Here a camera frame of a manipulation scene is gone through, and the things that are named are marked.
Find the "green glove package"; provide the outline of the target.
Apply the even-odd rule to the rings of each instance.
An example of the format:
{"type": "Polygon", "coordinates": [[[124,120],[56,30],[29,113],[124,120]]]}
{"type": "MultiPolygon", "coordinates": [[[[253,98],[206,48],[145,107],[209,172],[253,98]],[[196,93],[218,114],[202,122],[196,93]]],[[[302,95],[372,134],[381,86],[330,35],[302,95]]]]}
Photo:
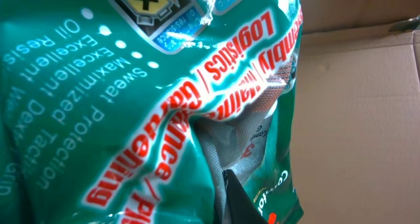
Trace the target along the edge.
{"type": "Polygon", "coordinates": [[[1,0],[1,222],[303,216],[300,0],[1,0]]]}

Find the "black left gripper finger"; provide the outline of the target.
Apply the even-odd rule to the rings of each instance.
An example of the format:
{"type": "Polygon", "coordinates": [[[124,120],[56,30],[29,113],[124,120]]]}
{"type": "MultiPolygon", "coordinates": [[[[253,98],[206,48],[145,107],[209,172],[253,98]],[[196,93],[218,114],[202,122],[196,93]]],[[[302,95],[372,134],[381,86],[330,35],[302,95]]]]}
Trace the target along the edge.
{"type": "Polygon", "coordinates": [[[228,169],[223,171],[224,190],[226,191],[228,209],[226,216],[221,217],[215,214],[213,223],[231,223],[231,224],[268,224],[253,206],[247,193],[236,177],[235,173],[228,169]]]}

